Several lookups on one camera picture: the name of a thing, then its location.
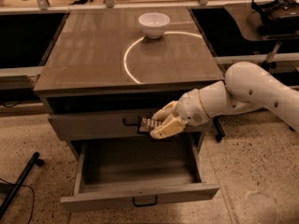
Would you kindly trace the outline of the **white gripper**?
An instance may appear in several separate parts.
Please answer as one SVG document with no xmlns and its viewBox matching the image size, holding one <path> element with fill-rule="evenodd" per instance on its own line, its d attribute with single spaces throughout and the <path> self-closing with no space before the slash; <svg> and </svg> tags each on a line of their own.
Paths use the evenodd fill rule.
<svg viewBox="0 0 299 224">
<path fill-rule="evenodd" d="M 186 125 L 199 126 L 209 122 L 197 89 L 184 93 L 178 101 L 168 103 L 151 118 L 162 121 L 160 126 L 149 133 L 154 139 L 165 139 L 181 133 Z"/>
</svg>

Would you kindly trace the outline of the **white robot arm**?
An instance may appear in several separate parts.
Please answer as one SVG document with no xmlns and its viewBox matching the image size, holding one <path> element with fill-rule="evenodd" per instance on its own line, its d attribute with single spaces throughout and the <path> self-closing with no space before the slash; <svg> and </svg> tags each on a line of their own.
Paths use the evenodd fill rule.
<svg viewBox="0 0 299 224">
<path fill-rule="evenodd" d="M 282 84 L 255 63 L 235 63 L 223 81 L 188 91 L 156 112 L 152 118 L 161 124 L 150 136 L 164 139 L 219 115 L 242 114 L 261 107 L 299 132 L 299 91 Z"/>
</svg>

